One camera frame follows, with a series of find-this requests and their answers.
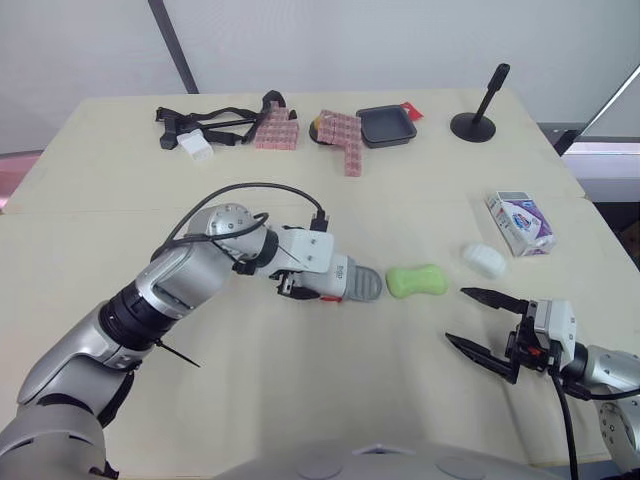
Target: white soap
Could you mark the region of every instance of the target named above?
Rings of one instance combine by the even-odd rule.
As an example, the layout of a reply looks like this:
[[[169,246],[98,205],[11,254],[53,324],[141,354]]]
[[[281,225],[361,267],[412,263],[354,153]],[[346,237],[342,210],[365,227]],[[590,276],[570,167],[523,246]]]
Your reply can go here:
[[[468,245],[462,257],[471,268],[491,279],[500,277],[507,270],[507,261],[500,252],[484,243]]]

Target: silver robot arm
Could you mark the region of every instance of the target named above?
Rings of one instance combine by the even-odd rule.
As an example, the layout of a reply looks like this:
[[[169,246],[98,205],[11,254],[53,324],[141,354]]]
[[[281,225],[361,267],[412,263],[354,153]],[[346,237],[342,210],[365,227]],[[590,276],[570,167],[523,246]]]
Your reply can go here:
[[[203,241],[212,235],[221,239]],[[0,478],[117,478],[102,429],[129,393],[134,371],[233,270],[280,278],[278,292],[293,298],[376,298],[380,277],[335,255],[333,245],[328,233],[267,228],[237,204],[198,212],[184,238],[89,312],[29,372],[17,416],[0,433]]]
[[[640,469],[640,359],[577,344],[573,363],[577,370],[571,376],[588,389],[585,400],[594,401],[611,458],[623,472]]]

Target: white backdrop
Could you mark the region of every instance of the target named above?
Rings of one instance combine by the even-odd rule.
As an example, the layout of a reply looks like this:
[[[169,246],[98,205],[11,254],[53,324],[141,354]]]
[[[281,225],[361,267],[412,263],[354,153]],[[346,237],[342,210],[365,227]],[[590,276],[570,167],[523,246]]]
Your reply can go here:
[[[638,0],[165,0],[202,92],[485,86],[586,122],[640,61]]]
[[[638,0],[166,6],[202,92],[484,86],[505,61],[536,121],[586,122],[640,61]],[[0,0],[0,153],[44,148],[86,97],[182,92],[147,1]]]
[[[145,0],[0,0],[0,153],[44,148],[86,97],[182,92]]]

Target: black strap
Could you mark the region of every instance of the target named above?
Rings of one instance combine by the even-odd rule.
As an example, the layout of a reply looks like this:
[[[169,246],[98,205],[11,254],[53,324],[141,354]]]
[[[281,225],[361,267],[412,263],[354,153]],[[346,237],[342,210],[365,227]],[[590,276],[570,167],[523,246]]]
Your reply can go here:
[[[220,110],[214,110],[209,113],[189,113],[183,115],[182,113],[171,110],[170,108],[158,107],[156,110],[156,122],[161,122],[166,119],[178,119],[180,122],[202,122],[205,120],[213,120],[214,118],[222,115],[223,113],[234,113],[242,118],[256,118],[258,114],[252,110],[246,108],[226,107]]]
[[[171,110],[170,108],[158,107],[156,109],[156,122],[164,122],[165,125],[165,132],[160,137],[160,146],[163,149],[171,150],[178,144],[178,140],[176,138],[178,135],[191,132],[195,129],[202,130],[202,134],[208,142],[221,143],[228,146],[233,146],[238,142],[250,143],[255,137],[258,127],[269,114],[269,111],[271,110],[271,102],[276,102],[281,107],[286,106],[284,98],[280,92],[271,90],[262,97],[262,109],[259,113],[246,108],[225,107],[209,113],[189,113],[187,115],[183,115],[182,113]],[[233,113],[238,115],[240,118],[248,120],[247,122],[236,122],[236,124],[250,123],[249,121],[251,120],[253,120],[253,124],[243,136],[236,133],[219,132],[214,130],[215,128],[221,128],[229,125],[207,125],[199,123],[206,120],[212,120],[224,113]]]
[[[231,132],[216,132],[215,130],[202,130],[202,136],[207,142],[221,143],[233,147],[237,142],[244,142],[241,135]]]

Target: table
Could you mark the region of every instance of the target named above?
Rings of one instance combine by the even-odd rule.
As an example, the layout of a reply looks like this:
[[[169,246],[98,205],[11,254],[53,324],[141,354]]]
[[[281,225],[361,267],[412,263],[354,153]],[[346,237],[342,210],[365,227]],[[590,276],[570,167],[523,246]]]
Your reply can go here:
[[[449,131],[456,113],[475,110],[482,90],[286,94],[300,118],[294,152],[214,146],[212,161],[195,164],[180,149],[161,150],[164,106],[188,113],[225,106],[258,108],[261,94],[179,95],[91,99],[81,104],[14,193],[6,213],[135,211],[191,207],[219,186],[239,181],[281,181],[321,195],[376,204],[381,195],[404,201],[483,196],[520,188],[534,198],[581,197],[584,191],[558,158],[515,95],[501,91],[488,115],[497,125],[484,144],[463,142]],[[359,108],[411,101],[424,113],[417,137],[398,149],[364,150],[363,176],[343,177],[344,153],[316,145],[306,134],[322,108]],[[390,179],[397,178],[397,185]],[[260,192],[264,205],[285,197]]]
[[[482,94],[445,91],[445,98],[460,102],[472,93],[477,98]],[[354,95],[373,104],[379,94]],[[406,92],[380,95],[388,103],[414,102]],[[351,95],[337,97],[346,102]],[[562,418],[548,379],[526,371],[518,385],[509,386],[468,361],[444,339],[449,331],[501,352],[517,321],[508,312],[483,307],[457,290],[479,286],[524,298],[570,299],[579,322],[579,341],[633,352],[640,335],[636,325],[640,274],[510,94],[496,103],[492,117],[498,132],[504,124],[522,139],[523,156],[533,166],[519,162],[523,157],[514,149],[511,158],[517,163],[508,168],[506,152],[513,145],[500,137],[493,145],[476,145],[478,150],[455,145],[454,140],[459,140],[445,138],[446,129],[430,123],[438,116],[444,119],[444,100],[432,92],[415,92],[415,97],[425,102],[432,98],[434,105],[440,105],[437,109],[414,102],[427,115],[424,137],[440,147],[422,139],[418,124],[415,142],[420,140],[422,149],[410,143],[368,151],[365,174],[359,179],[342,177],[339,154],[327,152],[324,158],[319,147],[306,139],[293,154],[307,161],[306,174],[301,167],[294,168],[288,152],[260,152],[249,146],[216,149],[214,162],[220,165],[219,174],[213,176],[213,167],[205,167],[202,173],[178,150],[155,148],[159,132],[149,130],[154,148],[138,147],[139,155],[129,158],[129,163],[115,159],[109,168],[104,164],[106,156],[96,152],[93,168],[82,164],[86,187],[77,177],[68,178],[59,171],[69,173],[71,166],[81,165],[75,155],[83,140],[73,142],[70,129],[79,126],[77,119],[84,116],[81,130],[85,136],[93,135],[97,119],[114,107],[104,99],[85,103],[20,187],[9,205],[10,214],[0,217],[0,264],[12,272],[0,278],[4,306],[0,361],[12,365],[3,372],[0,423],[12,418],[15,394],[30,366],[97,302],[131,281],[186,207],[230,181],[275,179],[308,188],[321,200],[331,216],[330,231],[339,251],[380,272],[391,266],[436,263],[449,276],[449,292],[401,301],[385,293],[375,304],[295,302],[277,296],[274,282],[233,276],[224,292],[165,337],[167,344],[203,368],[196,369],[167,352],[154,352],[117,421],[107,428],[109,458],[125,478],[206,477],[260,453],[328,437],[362,445],[381,439],[409,446],[431,440],[521,462],[566,462]],[[145,103],[176,106],[180,98],[195,102],[199,97],[129,100],[134,112]],[[294,107],[298,99],[299,103],[308,100],[306,95],[286,98]],[[318,104],[325,98],[329,108],[340,104],[333,94],[309,98]],[[237,100],[224,99],[219,105],[241,104]],[[128,100],[112,101],[128,111]],[[448,108],[458,111],[460,107],[456,103]],[[205,108],[182,106],[180,110]],[[299,113],[303,119],[313,116],[306,110]],[[511,121],[498,123],[498,115]],[[146,124],[132,124],[136,132],[147,129]],[[117,139],[133,147],[134,142],[127,143],[128,136],[120,131]],[[459,157],[445,157],[447,144]],[[497,155],[500,145],[503,154]],[[467,148],[466,156],[460,153]],[[493,160],[484,148],[493,151]],[[425,154],[425,161],[434,159],[440,180],[413,178],[426,170],[419,163],[421,152],[436,150],[441,156]],[[394,158],[383,162],[378,154]],[[149,167],[156,155],[163,166],[157,179],[133,178],[139,169],[135,158]],[[445,181],[456,173],[452,162],[472,165],[471,157],[491,171],[474,169],[477,182],[468,175]],[[404,162],[406,168],[392,173],[394,161]],[[265,176],[256,175],[253,165]],[[280,165],[291,168],[279,169]],[[123,170],[119,175],[112,171],[116,166]],[[386,179],[378,169],[386,172]],[[98,172],[110,186],[100,184]],[[173,188],[154,193],[158,184],[170,185],[169,172],[176,176]],[[212,177],[205,181],[205,173]],[[54,180],[60,182],[58,197],[53,195]],[[376,194],[374,185],[388,189],[392,182],[402,185],[392,187],[393,201]],[[140,189],[129,191],[134,184]],[[558,235],[551,255],[509,256],[481,201],[485,190],[503,187],[534,195]],[[47,195],[53,195],[49,202]],[[312,213],[286,194],[247,192],[231,199],[256,212],[268,209],[274,223],[306,225]],[[507,256],[509,269],[502,279],[483,279],[462,263],[460,249],[474,241],[493,245]],[[606,457],[594,407],[573,400],[570,404],[580,458]]]

